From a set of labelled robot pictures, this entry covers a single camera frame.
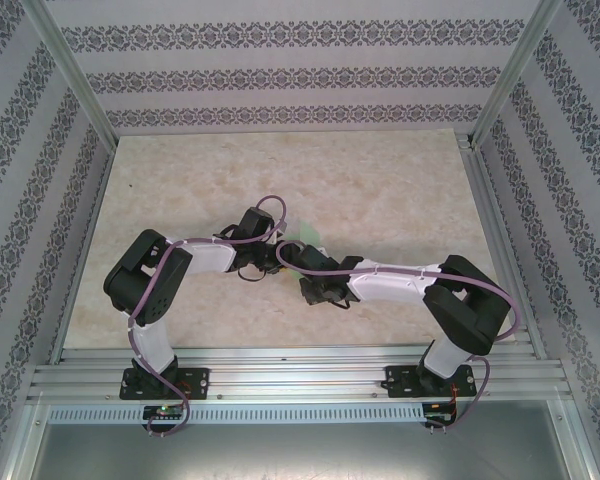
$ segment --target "gray floor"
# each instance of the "gray floor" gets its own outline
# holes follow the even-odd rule
[[[35,479],[563,479],[542,402],[478,405],[449,434],[419,424],[49,426]]]

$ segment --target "marble-patterned floor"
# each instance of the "marble-patterned floor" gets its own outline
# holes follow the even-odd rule
[[[142,230],[210,236],[270,193],[336,260],[421,265],[456,253],[494,278],[451,130],[123,137],[65,347],[128,346],[102,283]],[[274,201],[263,208],[280,213]],[[185,277],[166,319],[179,347],[428,343],[440,331],[420,305],[310,307],[289,273]]]

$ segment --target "metal bracket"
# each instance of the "metal bracket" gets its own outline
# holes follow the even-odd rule
[[[174,385],[182,390],[189,400],[206,400],[209,390],[208,368],[178,368]],[[127,368],[122,375],[120,386],[121,400],[179,400],[178,395],[168,390],[166,395],[158,395],[156,391],[140,390],[137,382],[137,370]]]
[[[416,373],[417,365],[390,365],[384,369],[386,380],[380,386],[389,393],[389,398],[426,398],[432,392],[425,390]],[[452,397],[452,388],[456,388],[456,397],[475,397],[476,384],[473,370],[469,365],[460,365],[447,383],[435,392],[435,397]]]

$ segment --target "patterned wallpaper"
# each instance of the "patterned wallpaper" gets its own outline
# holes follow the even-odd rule
[[[481,148],[600,466],[600,0],[561,5]]]
[[[120,135],[468,132],[536,4],[47,3]]]
[[[0,451],[49,359],[109,161],[21,5],[0,0]]]

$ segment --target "robotic arm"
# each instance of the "robotic arm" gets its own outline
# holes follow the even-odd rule
[[[271,215],[251,207],[238,225],[230,225],[212,239],[184,242],[178,248],[170,249],[173,242],[153,230],[138,236],[107,276],[104,291],[116,309],[132,315],[146,296],[152,277],[157,275],[153,289],[135,316],[132,331],[141,358],[154,372],[177,384],[177,358],[161,318],[184,276],[195,273],[239,272],[252,264],[266,275],[288,267],[305,273],[300,279],[300,290],[310,305],[328,302],[348,309],[351,303],[373,300],[424,303],[443,334],[420,360],[417,378],[411,380],[417,384],[412,396],[435,397],[448,392],[450,379],[464,362],[473,355],[490,352],[509,312],[508,301],[494,293],[500,289],[461,256],[450,255],[441,264],[423,267],[380,264],[356,256],[347,256],[339,263],[322,249],[279,241],[278,233]],[[248,240],[258,237],[261,240]],[[160,271],[155,271],[166,255]],[[405,274],[407,270],[418,273]],[[128,399],[168,398],[169,389],[147,370],[144,362],[133,360],[134,368],[125,374],[121,392],[131,392]],[[392,396],[391,385],[383,386]],[[134,397],[133,392],[142,396]]]

